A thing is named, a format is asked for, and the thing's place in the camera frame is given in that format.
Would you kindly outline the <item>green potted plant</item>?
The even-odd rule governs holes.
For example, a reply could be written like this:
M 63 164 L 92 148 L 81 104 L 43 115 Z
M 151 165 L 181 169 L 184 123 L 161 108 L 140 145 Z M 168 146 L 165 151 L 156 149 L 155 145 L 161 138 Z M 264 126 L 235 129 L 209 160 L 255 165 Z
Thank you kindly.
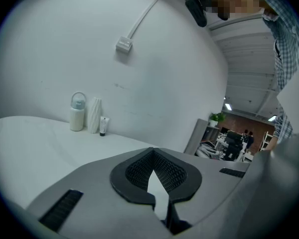
M 216 127 L 219 122 L 223 122 L 225 120 L 226 115 L 222 112 L 214 114 L 212 113 L 209 117 L 209 125 L 211 127 Z

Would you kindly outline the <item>white curved table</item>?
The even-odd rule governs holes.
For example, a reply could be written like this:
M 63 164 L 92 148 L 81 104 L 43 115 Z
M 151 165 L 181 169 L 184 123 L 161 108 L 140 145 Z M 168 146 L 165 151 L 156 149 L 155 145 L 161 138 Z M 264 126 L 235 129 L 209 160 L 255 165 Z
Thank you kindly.
M 46 188 L 78 167 L 149 144 L 109 133 L 72 131 L 66 122 L 38 117 L 0 119 L 0 191 L 26 209 Z

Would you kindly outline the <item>white ribbed vase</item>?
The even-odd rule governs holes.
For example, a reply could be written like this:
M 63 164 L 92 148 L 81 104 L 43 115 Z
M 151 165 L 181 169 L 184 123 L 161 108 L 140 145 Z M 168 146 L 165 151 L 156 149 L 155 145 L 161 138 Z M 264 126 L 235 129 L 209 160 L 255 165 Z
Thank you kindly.
M 87 128 L 88 132 L 95 134 L 99 128 L 100 117 L 102 112 L 102 100 L 93 98 L 89 105 Z

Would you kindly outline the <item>white tube with black cap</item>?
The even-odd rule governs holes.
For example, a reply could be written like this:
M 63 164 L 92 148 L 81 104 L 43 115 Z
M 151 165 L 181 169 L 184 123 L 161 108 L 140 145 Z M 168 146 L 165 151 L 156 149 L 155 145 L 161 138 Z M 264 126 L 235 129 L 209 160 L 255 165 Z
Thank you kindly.
M 109 120 L 110 120 L 109 118 L 101 116 L 101 118 L 100 118 L 100 126 L 99 126 L 99 134 L 100 134 L 100 136 L 105 136 Z

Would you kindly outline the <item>checked shirt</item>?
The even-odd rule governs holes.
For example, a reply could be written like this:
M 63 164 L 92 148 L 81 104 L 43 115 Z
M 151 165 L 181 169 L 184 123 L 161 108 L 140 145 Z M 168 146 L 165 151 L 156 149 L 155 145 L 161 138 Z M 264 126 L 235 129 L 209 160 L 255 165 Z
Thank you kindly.
M 287 0 L 265 2 L 276 12 L 265 9 L 262 18 L 275 40 L 275 73 L 281 92 L 299 69 L 299 17 Z

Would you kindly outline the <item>white bottle with blue lid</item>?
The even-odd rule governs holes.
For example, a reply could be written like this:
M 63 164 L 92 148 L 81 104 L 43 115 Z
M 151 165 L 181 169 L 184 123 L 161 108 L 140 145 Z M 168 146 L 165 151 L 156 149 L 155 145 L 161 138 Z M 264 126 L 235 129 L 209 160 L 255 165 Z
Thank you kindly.
M 84 126 L 86 97 L 75 92 L 71 97 L 69 126 L 72 131 L 81 131 Z

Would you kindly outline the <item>white wall junction box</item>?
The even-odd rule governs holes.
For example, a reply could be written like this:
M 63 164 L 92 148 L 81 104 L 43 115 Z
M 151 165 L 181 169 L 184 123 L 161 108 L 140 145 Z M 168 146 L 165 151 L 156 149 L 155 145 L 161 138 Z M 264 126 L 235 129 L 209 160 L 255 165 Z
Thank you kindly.
M 128 54 L 132 48 L 133 41 L 121 36 L 116 44 L 116 50 Z

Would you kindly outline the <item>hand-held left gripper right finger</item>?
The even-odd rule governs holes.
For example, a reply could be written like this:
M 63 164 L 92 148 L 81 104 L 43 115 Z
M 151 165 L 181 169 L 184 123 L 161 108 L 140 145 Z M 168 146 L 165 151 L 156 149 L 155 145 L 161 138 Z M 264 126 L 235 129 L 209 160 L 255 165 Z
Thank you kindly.
M 247 171 L 249 164 L 202 158 L 194 155 L 176 152 L 166 148 L 162 151 L 195 166 L 201 173 L 202 182 L 194 196 L 189 200 L 175 204 L 175 209 L 181 220 L 191 225 L 199 223 L 214 211 L 234 190 L 241 178 L 221 173 L 222 168 Z

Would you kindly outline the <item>grey wooden cabinet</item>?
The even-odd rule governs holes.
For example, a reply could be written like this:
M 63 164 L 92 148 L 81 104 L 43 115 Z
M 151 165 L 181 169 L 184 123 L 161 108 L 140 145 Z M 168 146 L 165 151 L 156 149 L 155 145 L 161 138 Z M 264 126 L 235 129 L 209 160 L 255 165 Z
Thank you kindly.
M 184 153 L 194 155 L 200 144 L 207 141 L 215 144 L 219 133 L 219 128 L 210 126 L 209 122 L 206 120 L 198 119 Z

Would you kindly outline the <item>white ladder-back frame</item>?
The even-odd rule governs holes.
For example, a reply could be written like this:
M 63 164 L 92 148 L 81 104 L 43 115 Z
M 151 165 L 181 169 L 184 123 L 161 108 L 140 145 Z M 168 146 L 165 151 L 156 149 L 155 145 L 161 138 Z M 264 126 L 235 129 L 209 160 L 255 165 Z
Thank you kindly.
M 263 151 L 266 149 L 267 145 L 270 143 L 271 139 L 272 139 L 272 135 L 269 134 L 269 132 L 265 132 L 259 147 L 259 151 Z

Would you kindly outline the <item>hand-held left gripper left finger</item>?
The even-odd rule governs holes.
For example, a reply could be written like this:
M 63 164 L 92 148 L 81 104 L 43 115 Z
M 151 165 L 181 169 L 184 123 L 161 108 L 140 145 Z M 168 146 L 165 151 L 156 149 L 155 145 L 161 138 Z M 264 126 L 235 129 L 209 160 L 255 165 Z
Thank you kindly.
M 127 202 L 113 189 L 112 169 L 141 149 L 90 162 L 40 193 L 27 211 L 40 219 L 68 190 L 82 192 L 59 235 L 69 239 L 166 239 L 169 230 L 150 205 Z

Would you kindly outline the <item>black monitor stack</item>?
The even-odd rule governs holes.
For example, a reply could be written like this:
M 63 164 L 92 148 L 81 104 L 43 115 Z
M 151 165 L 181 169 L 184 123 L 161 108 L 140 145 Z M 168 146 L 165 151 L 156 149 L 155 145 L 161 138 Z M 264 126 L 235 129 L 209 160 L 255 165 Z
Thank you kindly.
M 225 142 L 228 144 L 228 147 L 225 151 L 224 160 L 235 161 L 243 148 L 243 136 L 236 132 L 228 131 Z

